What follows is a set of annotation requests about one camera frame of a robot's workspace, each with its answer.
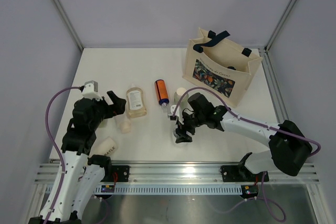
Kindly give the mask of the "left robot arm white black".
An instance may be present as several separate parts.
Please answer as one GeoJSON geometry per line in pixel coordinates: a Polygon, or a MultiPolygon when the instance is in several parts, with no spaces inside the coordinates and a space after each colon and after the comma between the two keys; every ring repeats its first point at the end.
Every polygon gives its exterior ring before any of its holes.
{"type": "Polygon", "coordinates": [[[108,91],[112,104],[90,91],[74,104],[61,148],[60,166],[51,193],[37,217],[29,223],[81,223],[82,214],[99,182],[113,178],[111,159],[90,155],[96,130],[105,119],[125,112],[126,100],[108,91]]]}

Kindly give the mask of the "pale bottle under left arm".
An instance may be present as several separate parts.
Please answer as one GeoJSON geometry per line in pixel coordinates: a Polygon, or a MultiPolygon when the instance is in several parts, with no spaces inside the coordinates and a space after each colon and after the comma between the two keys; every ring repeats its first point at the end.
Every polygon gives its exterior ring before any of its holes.
{"type": "Polygon", "coordinates": [[[104,128],[106,127],[108,124],[108,120],[107,119],[104,119],[102,120],[102,122],[100,123],[100,125],[98,126],[98,128],[104,128]]]}

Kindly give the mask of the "orange blue spray bottle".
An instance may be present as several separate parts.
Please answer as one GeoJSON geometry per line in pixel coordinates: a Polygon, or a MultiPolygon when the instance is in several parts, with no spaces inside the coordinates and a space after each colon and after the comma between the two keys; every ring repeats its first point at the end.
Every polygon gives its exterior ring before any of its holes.
{"type": "Polygon", "coordinates": [[[170,101],[164,80],[156,80],[154,86],[159,105],[162,107],[168,106],[170,101]]]}

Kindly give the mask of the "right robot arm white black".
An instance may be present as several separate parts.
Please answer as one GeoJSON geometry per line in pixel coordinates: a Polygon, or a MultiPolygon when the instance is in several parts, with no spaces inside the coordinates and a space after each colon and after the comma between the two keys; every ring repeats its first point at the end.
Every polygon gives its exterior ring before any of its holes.
{"type": "Polygon", "coordinates": [[[188,99],[189,113],[179,105],[170,107],[170,119],[175,121],[173,134],[177,144],[192,142],[197,127],[206,125],[210,129],[231,132],[252,139],[269,149],[247,153],[236,165],[220,168],[224,182],[268,181],[268,172],[279,170],[289,176],[297,176],[312,153],[310,143],[291,121],[268,124],[243,119],[224,105],[213,106],[204,95],[196,93],[188,99]]]}

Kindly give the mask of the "clear amber liquid bottle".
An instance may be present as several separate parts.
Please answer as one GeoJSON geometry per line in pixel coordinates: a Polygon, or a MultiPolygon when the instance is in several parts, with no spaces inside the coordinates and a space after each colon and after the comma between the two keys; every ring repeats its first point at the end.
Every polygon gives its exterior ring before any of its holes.
{"type": "Polygon", "coordinates": [[[127,116],[130,119],[140,118],[147,115],[144,102],[144,92],[134,84],[126,92],[127,116]]]}

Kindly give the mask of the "beige canvas tote bag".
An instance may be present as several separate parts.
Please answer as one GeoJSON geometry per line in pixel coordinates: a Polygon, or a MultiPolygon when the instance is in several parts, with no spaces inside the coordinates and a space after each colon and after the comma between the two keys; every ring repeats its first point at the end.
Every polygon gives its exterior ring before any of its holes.
{"type": "Polygon", "coordinates": [[[198,30],[189,40],[183,78],[209,88],[232,107],[237,107],[248,90],[262,57],[228,39],[230,33],[198,30]]]}

